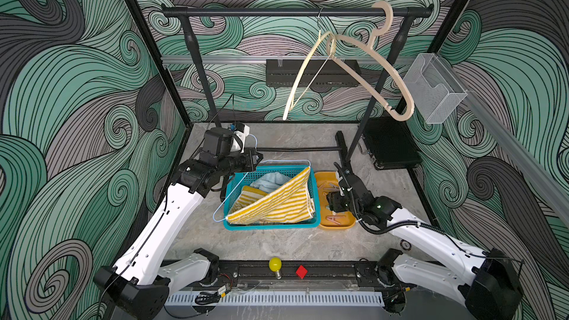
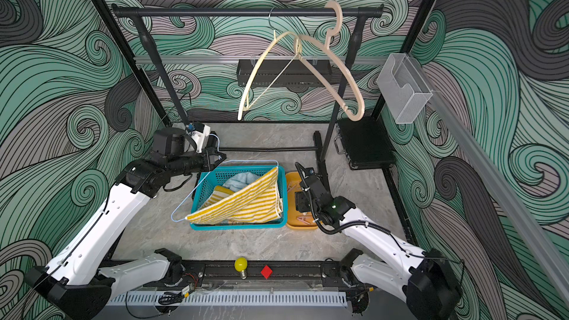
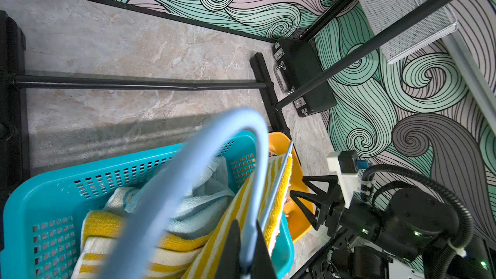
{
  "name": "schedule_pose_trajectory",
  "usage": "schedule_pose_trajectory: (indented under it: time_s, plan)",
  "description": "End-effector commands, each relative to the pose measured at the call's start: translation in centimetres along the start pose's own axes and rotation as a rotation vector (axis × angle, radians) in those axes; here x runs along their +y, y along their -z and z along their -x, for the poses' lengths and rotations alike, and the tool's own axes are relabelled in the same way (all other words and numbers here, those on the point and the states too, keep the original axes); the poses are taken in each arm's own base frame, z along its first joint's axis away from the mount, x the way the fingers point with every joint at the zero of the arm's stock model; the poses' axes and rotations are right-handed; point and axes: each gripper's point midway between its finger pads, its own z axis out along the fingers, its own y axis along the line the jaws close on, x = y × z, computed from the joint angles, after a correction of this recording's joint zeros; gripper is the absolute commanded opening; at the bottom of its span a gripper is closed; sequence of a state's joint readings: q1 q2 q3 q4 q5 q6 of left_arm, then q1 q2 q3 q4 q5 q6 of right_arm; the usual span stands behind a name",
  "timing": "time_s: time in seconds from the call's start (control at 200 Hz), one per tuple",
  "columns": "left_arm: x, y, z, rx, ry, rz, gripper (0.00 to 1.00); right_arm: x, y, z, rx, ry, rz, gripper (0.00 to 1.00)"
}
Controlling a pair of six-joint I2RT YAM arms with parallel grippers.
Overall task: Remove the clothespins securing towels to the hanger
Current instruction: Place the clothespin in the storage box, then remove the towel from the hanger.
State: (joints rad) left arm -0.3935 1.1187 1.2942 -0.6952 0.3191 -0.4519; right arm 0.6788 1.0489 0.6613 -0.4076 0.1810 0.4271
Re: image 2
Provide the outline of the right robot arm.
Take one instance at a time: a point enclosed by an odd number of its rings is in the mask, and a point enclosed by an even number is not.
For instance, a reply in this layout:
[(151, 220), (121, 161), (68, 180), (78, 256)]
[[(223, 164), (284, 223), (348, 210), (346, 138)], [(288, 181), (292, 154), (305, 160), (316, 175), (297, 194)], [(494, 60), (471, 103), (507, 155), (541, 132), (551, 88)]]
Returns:
[(299, 169), (300, 187), (314, 222), (327, 235), (342, 233), (370, 250), (348, 263), (356, 280), (373, 285), (406, 303), (416, 319), (450, 319), (462, 298), (464, 266), (433, 248), (429, 251), (403, 241), (366, 216), (352, 201), (334, 197), (312, 169)]

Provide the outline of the pink clothespin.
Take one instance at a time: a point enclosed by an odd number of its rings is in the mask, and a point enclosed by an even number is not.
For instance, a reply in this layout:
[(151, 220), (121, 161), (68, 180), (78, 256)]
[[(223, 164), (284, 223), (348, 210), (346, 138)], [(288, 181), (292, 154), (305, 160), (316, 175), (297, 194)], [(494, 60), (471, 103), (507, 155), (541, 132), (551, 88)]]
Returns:
[(303, 225), (312, 225), (314, 219), (311, 216), (297, 216), (296, 220)]

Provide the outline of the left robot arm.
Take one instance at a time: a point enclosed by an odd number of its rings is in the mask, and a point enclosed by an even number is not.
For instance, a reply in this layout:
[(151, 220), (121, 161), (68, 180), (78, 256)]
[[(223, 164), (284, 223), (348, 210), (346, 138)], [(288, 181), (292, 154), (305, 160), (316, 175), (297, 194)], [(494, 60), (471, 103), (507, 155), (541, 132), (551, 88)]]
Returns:
[(177, 286), (182, 258), (164, 248), (118, 268), (100, 265), (133, 217), (174, 176), (211, 172), (225, 161), (210, 135), (202, 123), (155, 132), (151, 152), (124, 168), (70, 244), (44, 267), (28, 271), (25, 282), (70, 319), (92, 319), (112, 298), (150, 282)]

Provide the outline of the light blue towel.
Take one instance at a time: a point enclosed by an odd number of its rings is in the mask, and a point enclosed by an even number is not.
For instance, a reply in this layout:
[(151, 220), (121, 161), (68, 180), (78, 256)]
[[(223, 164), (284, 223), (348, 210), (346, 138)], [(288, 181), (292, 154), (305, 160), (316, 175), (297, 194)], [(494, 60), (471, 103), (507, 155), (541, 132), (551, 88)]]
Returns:
[(237, 192), (246, 188), (251, 183), (254, 183), (258, 178), (259, 176), (250, 172), (238, 173), (229, 178), (222, 186), (233, 192)]

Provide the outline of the pink wooden hanger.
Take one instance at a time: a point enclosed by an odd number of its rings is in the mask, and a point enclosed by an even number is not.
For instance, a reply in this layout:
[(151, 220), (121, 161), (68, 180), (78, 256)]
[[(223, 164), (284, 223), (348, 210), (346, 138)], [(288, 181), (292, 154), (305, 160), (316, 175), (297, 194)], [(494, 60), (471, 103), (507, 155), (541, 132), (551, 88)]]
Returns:
[(300, 58), (299, 60), (305, 65), (306, 68), (320, 81), (320, 83), (325, 87), (325, 89), (331, 94), (334, 98), (336, 103), (339, 107), (345, 112), (346, 116), (351, 121), (359, 121), (365, 114), (365, 101), (363, 96), (359, 90), (359, 86), (357, 85), (354, 77), (351, 74), (351, 70), (347, 68), (345, 63), (330, 49), (330, 41), (331, 39), (340, 33), (342, 28), (343, 22), (343, 13), (341, 5), (337, 1), (328, 1), (325, 5), (325, 8), (332, 9), (336, 16), (336, 24), (333, 28), (329, 28), (325, 34), (324, 42), (320, 42), (312, 36), (307, 35), (297, 35), (299, 41), (307, 41), (317, 47), (318, 49), (323, 52), (330, 61), (332, 61), (341, 71), (343, 77), (346, 79), (347, 83), (351, 87), (352, 92), (357, 101), (357, 112), (352, 113), (349, 109), (347, 103), (343, 100), (343, 98), (338, 94), (338, 92), (332, 87), (331, 83), (316, 69), (313, 65), (308, 63), (308, 61), (304, 58)]

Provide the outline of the yellow striped towel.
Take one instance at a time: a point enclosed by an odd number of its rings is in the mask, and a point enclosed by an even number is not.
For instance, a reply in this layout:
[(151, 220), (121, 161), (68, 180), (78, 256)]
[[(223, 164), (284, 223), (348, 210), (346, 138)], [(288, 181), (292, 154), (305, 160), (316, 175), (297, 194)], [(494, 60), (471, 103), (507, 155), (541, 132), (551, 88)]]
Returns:
[[(185, 220), (196, 225), (264, 225), (285, 221), (283, 216), (284, 193), (279, 188), (282, 179), (281, 167), (255, 166), (253, 174), (259, 178), (240, 191), (233, 192), (222, 185), (213, 185), (209, 176), (202, 180), (197, 196), (204, 196), (207, 189), (212, 193), (207, 200)], [(216, 174), (227, 181), (238, 173), (250, 172), (240, 166), (217, 168)]]

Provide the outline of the cream plastic hanger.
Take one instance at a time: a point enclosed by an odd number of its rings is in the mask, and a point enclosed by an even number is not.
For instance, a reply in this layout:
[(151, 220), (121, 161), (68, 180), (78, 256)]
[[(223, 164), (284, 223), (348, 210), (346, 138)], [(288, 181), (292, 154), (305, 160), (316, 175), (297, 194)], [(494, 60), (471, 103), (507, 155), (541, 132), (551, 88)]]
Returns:
[[(293, 61), (300, 58), (302, 53), (302, 43), (300, 42), (299, 35), (292, 31), (285, 31), (281, 34), (277, 34), (276, 28), (273, 26), (271, 22), (271, 17), (273, 14), (274, 9), (271, 8), (268, 14), (268, 24), (269, 27), (274, 32), (274, 38), (262, 55), (257, 59), (256, 64), (253, 66), (252, 71), (249, 75), (249, 78), (246, 82), (246, 85), (243, 90), (243, 95), (241, 97), (241, 101), (239, 104), (239, 109), (237, 113), (237, 119), (241, 121), (243, 119), (244, 113), (251, 110), (252, 107), (268, 92), (268, 90), (274, 86), (274, 84), (279, 80), (281, 75), (291, 66)], [(265, 61), (269, 57), (269, 54), (283, 40), (285, 37), (291, 36), (293, 38), (293, 53), (294, 55), (285, 63), (285, 64), (275, 64), (271, 67), (267, 66), (264, 68)], [(253, 99), (250, 97), (250, 92), (253, 90), (253, 84), (255, 83), (258, 75), (262, 75), (261, 83), (266, 83), (266, 86), (262, 93), (254, 94)]]

